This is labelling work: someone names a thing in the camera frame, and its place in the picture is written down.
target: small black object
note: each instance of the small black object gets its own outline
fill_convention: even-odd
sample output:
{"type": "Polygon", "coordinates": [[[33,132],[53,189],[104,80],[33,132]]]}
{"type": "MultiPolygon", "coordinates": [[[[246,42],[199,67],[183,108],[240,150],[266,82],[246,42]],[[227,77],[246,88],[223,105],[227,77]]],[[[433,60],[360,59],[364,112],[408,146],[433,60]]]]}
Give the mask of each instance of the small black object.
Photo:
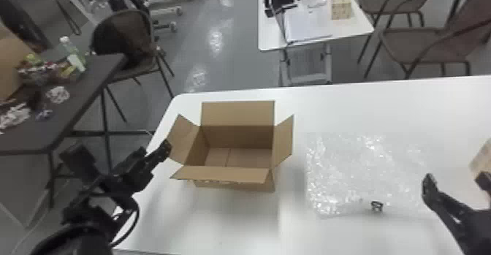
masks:
{"type": "Polygon", "coordinates": [[[40,91],[35,91],[32,95],[30,95],[27,99],[27,107],[32,111],[38,111],[39,106],[41,105],[42,95],[40,91]]]}
{"type": "Polygon", "coordinates": [[[384,204],[381,202],[372,201],[370,204],[372,205],[372,211],[374,212],[382,212],[384,208],[384,204]]]}
{"type": "Polygon", "coordinates": [[[273,17],[273,11],[271,9],[265,9],[264,13],[266,14],[267,17],[272,18],[273,17]]]}

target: water bottle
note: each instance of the water bottle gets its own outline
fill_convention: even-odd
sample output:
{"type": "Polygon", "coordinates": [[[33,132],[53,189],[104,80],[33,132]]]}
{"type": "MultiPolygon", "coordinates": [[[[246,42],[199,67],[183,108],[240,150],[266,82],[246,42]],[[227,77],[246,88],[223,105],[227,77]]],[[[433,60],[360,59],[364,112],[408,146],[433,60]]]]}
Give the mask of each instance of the water bottle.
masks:
{"type": "Polygon", "coordinates": [[[60,42],[65,48],[65,50],[68,52],[68,58],[74,59],[78,58],[78,61],[85,66],[87,64],[87,60],[85,59],[85,56],[77,49],[75,45],[73,45],[72,41],[70,40],[69,37],[61,37],[60,42]]]}

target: bag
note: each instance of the bag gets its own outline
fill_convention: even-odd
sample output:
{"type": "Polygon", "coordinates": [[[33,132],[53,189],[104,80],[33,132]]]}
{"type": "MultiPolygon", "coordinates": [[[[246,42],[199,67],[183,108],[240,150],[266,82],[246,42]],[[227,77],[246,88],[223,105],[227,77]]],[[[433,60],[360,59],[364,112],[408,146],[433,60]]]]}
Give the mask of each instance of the bag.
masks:
{"type": "Polygon", "coordinates": [[[153,53],[148,22],[140,13],[133,14],[115,15],[99,24],[92,41],[92,50],[97,55],[123,53],[128,58],[123,69],[136,67],[153,53]]]}

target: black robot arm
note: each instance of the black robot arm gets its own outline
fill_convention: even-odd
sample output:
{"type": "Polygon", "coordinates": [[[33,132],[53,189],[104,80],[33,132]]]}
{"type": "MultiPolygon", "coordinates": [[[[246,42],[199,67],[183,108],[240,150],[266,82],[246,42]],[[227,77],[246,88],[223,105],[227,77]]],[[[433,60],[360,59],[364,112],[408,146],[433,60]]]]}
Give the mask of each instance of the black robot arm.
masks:
{"type": "Polygon", "coordinates": [[[148,155],[140,148],[109,175],[97,171],[94,157],[83,145],[74,145],[61,153],[60,159],[86,184],[86,188],[63,210],[62,224],[66,226],[38,244],[31,255],[111,255],[111,248],[128,237],[138,222],[140,209],[132,195],[145,189],[153,178],[152,170],[167,159],[171,149],[167,140],[148,155]],[[121,212],[110,215],[91,205],[90,201],[97,197],[110,198],[121,212]],[[114,240],[134,214],[128,231],[114,240]]]}
{"type": "MultiPolygon", "coordinates": [[[[482,190],[491,190],[491,175],[481,172],[476,182],[482,190]]],[[[465,255],[491,254],[491,210],[474,210],[440,192],[436,180],[427,174],[422,182],[422,198],[452,233],[465,255]]]]}

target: cardboard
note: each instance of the cardboard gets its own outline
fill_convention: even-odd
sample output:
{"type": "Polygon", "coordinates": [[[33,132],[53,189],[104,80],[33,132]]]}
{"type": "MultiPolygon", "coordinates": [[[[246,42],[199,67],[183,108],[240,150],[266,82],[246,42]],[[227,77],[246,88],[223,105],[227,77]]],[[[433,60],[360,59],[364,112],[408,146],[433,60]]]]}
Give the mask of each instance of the cardboard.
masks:
{"type": "Polygon", "coordinates": [[[183,166],[171,178],[197,187],[274,191],[273,170],[292,154],[293,116],[274,124],[275,103],[205,102],[201,125],[178,115],[167,139],[183,166]]]}
{"type": "Polygon", "coordinates": [[[0,23],[0,102],[12,95],[21,86],[15,71],[28,54],[34,53],[6,26],[0,23]]]}

